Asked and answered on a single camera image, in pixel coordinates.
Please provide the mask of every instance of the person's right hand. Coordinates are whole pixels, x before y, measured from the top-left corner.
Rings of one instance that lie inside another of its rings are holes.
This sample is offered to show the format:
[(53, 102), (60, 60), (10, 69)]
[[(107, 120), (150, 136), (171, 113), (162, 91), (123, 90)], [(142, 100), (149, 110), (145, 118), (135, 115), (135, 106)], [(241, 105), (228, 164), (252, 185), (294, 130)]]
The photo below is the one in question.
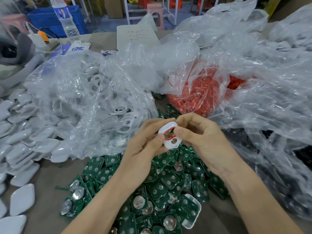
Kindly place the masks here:
[(174, 134), (192, 145), (209, 169), (220, 176), (233, 165), (239, 155), (232, 148), (219, 126), (195, 113), (177, 118)]

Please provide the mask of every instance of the person's left hand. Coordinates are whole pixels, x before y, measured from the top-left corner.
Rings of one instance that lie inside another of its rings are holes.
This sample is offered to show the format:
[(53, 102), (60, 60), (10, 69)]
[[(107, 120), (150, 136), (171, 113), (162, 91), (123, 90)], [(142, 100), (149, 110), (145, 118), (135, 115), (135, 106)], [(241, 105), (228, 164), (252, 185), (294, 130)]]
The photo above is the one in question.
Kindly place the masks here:
[(114, 174), (130, 194), (148, 176), (154, 156), (168, 151), (163, 145), (164, 135), (156, 133), (172, 121), (175, 121), (175, 118), (146, 120), (137, 134), (130, 139), (120, 166)]

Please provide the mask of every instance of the forearm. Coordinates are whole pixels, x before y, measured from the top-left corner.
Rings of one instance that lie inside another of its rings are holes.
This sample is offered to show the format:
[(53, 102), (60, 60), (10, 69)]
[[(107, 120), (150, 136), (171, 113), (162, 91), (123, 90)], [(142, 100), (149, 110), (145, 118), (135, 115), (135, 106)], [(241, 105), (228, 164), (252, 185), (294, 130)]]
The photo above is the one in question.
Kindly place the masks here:
[(250, 234), (303, 233), (241, 158), (237, 157), (221, 178)]
[(119, 209), (131, 194), (115, 175), (62, 234), (106, 234), (110, 231)]

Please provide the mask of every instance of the bottle label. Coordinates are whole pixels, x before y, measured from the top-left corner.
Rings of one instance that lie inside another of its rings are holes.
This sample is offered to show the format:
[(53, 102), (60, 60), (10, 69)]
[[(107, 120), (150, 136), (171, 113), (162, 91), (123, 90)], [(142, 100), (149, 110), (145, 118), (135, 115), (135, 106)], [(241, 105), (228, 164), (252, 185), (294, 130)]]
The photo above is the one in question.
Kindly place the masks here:
[(53, 8), (55, 11), (55, 14), (57, 15), (57, 18), (59, 19), (70, 19), (71, 13), (68, 10), (68, 7), (59, 7), (59, 8)]

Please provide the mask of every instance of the water bottle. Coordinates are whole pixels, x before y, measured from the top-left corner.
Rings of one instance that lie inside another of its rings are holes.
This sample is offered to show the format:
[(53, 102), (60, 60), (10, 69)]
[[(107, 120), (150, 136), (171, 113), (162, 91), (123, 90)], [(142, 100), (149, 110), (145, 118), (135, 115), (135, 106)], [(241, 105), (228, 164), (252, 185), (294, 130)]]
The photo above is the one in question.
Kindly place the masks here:
[(73, 17), (68, 10), (64, 0), (51, 0), (51, 5), (62, 23), (64, 31), (71, 43), (81, 43), (79, 31), (73, 21)]

